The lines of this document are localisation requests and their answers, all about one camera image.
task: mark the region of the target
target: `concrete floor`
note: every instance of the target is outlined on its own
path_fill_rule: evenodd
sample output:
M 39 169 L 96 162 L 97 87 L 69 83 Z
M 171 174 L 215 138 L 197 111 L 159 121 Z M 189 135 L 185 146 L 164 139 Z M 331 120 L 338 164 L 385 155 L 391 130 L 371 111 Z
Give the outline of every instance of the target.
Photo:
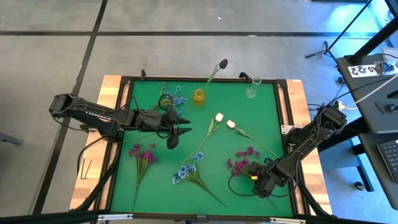
M 0 31 L 93 29 L 100 0 L 0 0 Z M 263 31 L 340 32 L 363 4 L 311 1 L 112 0 L 102 31 Z M 349 32 L 377 32 L 391 19 L 383 1 L 373 2 Z M 0 131 L 24 139 L 21 146 L 0 144 L 0 216 L 28 214 L 49 158 L 58 124 L 48 107 L 57 93 L 71 91 L 89 37 L 0 35 Z M 331 37 L 97 37 L 80 96 L 96 101 L 103 75 L 207 76 L 222 58 L 228 69 L 220 76 L 244 71 L 261 78 L 301 79 L 309 103 L 330 101 L 340 86 L 334 61 L 326 56 L 305 59 Z M 367 38 L 343 38 L 333 48 L 337 57 L 352 54 Z M 398 38 L 391 39 L 397 46 Z M 342 99 L 345 105 L 352 97 Z M 349 119 L 358 111 L 347 111 Z M 78 126 L 73 121 L 71 126 Z M 44 212 L 68 209 L 77 155 L 86 135 L 68 131 L 44 206 Z M 397 223 L 369 163 L 375 192 L 358 192 L 355 168 L 329 169 L 325 181 L 333 213 L 341 218 Z

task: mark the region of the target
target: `sticker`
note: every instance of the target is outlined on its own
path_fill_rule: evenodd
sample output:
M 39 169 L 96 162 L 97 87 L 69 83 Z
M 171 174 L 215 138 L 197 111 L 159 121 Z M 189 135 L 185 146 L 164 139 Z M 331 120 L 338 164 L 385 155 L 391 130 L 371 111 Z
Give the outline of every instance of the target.
M 379 76 L 376 65 L 358 65 L 348 67 L 349 73 L 353 78 Z

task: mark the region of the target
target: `wooden table edge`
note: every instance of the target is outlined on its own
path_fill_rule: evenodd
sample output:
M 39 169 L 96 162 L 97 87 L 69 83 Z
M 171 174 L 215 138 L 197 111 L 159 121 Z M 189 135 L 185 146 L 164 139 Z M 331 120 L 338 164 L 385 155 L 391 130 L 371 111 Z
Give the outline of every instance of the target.
M 99 97 L 97 103 L 100 105 L 114 108 L 118 97 L 121 75 L 105 75 L 101 89 L 99 91 Z M 307 108 L 307 101 L 305 99 L 305 93 L 301 80 L 286 80 L 287 89 L 290 99 L 290 109 L 292 110 L 294 125 L 305 126 L 310 121 L 310 116 Z M 121 105 L 126 102 L 128 85 L 124 87 L 124 93 L 122 96 Z M 279 97 L 282 107 L 282 116 L 284 121 L 287 121 L 287 108 L 284 100 L 284 92 L 282 87 L 279 87 Z M 89 133 L 86 145 L 94 141 L 99 137 L 97 132 Z M 84 199 L 94 189 L 95 185 L 100 179 L 101 167 L 104 160 L 106 142 L 100 141 L 98 144 L 86 150 L 83 154 L 85 165 L 83 165 L 83 159 L 80 164 L 79 176 L 76 179 L 75 188 L 70 203 L 70 209 L 79 206 Z M 112 161 L 114 152 L 116 150 L 116 144 L 112 144 L 111 159 Z M 322 167 L 319 160 L 318 151 L 312 151 L 307 158 L 302 161 L 303 175 L 305 185 L 308 187 L 311 194 L 322 206 L 322 208 L 331 213 L 330 202 L 326 191 L 325 180 L 323 178 Z M 101 201 L 99 202 L 100 208 L 105 208 L 106 200 L 108 197 L 109 181 L 104 186 Z M 299 189 L 296 190 L 297 207 L 298 212 L 304 214 L 303 203 Z

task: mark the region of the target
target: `green table surface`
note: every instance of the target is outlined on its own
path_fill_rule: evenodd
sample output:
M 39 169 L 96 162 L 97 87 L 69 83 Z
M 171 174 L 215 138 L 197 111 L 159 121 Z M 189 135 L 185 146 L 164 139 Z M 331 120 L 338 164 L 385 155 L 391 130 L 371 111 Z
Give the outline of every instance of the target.
M 151 108 L 157 102 L 160 83 L 134 81 L 132 95 L 137 98 L 141 109 Z M 205 85 L 203 82 L 167 82 L 165 90 L 174 93 L 177 85 L 182 87 L 180 94 L 187 98 L 187 103 L 182 106 L 182 117 L 191 121 L 190 124 L 180 126 L 191 127 L 192 130 L 180 136 L 179 145 L 173 150 L 167 149 L 166 139 L 158 138 L 156 135 L 124 142 L 111 211 L 291 217 L 293 211 L 290 197 L 240 197 L 232 193 L 227 185 L 230 171 L 226 167 L 226 161 L 228 158 L 236 160 L 236 152 L 252 146 L 261 153 L 259 162 L 265 157 L 275 159 L 258 143 L 227 127 L 228 119 L 233 120 L 237 127 L 260 140 L 278 156 L 283 155 L 274 86 L 269 83 L 260 84 L 256 97 L 250 99 L 245 95 L 250 83 L 211 82 Z M 197 88 L 205 90 L 206 99 L 203 106 L 193 104 L 192 93 Z M 130 109 L 134 108 L 134 103 L 131 103 Z M 202 142 L 211 119 L 217 113 L 223 113 L 224 120 L 218 124 L 219 130 L 211 135 L 200 149 L 204 158 L 200 161 L 198 169 L 204 183 L 227 207 L 222 206 L 193 183 L 183 181 L 172 184 L 172 175 Z M 148 133 L 126 131 L 124 140 L 146 134 Z M 154 155 L 159 160 L 147 170 L 139 187 L 136 207 L 132 211 L 136 189 L 136 160 L 129 157 L 128 150 L 132 149 L 135 143 L 142 144 L 144 150 L 150 149 L 149 145 L 155 143 L 157 146 Z M 253 183 L 246 177 L 237 177 L 231 181 L 231 186 L 241 194 L 251 194 Z M 274 190 L 276 195 L 288 192 L 288 187 L 276 187 Z

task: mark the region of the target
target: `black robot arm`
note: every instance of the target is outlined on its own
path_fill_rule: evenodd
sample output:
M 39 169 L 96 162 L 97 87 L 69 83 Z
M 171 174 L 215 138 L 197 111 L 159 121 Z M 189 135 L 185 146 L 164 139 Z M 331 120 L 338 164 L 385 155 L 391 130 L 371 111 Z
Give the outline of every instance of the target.
M 175 111 L 167 110 L 127 110 L 112 109 L 77 97 L 73 94 L 56 95 L 49 109 L 53 118 L 71 117 L 82 122 L 80 128 L 88 131 L 97 129 L 107 141 L 120 142 L 123 131 L 155 132 L 167 138 L 167 147 L 173 149 L 178 144 L 178 136 L 191 128 L 174 128 L 175 124 L 188 124 Z
M 295 175 L 297 166 L 320 143 L 332 134 L 339 134 L 347 124 L 346 115 L 328 105 L 318 110 L 314 120 L 304 128 L 293 128 L 285 143 L 293 146 L 289 154 L 276 159 L 265 159 L 264 165 L 253 162 L 249 172 L 254 180 L 253 193 L 261 198 L 272 195 L 276 185 L 283 187 Z

